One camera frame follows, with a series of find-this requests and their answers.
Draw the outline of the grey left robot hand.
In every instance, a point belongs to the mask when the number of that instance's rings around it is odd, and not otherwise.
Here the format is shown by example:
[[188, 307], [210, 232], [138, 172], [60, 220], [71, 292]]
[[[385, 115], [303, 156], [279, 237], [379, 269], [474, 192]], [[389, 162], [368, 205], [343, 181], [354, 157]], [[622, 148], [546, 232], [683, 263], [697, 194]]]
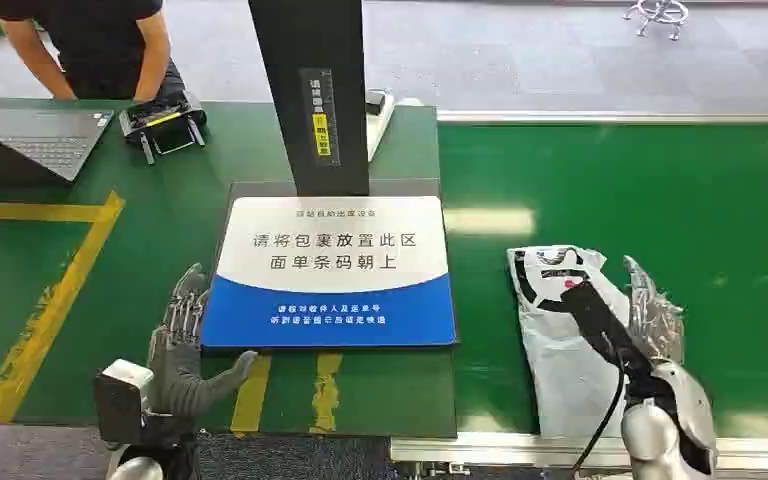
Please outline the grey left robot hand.
[[163, 318], [152, 331], [148, 368], [154, 374], [151, 409], [155, 413], [195, 418], [238, 389], [259, 354], [243, 352], [220, 373], [201, 375], [201, 330], [210, 293], [199, 263], [189, 266], [172, 288]]

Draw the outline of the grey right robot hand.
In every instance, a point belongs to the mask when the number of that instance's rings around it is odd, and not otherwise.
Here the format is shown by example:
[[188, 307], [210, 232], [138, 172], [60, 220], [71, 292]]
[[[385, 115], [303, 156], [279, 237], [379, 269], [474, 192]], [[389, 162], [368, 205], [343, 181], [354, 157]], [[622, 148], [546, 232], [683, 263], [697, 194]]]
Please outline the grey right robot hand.
[[652, 277], [631, 256], [623, 256], [629, 275], [628, 332], [637, 348], [650, 360], [684, 363], [683, 308], [655, 285]]

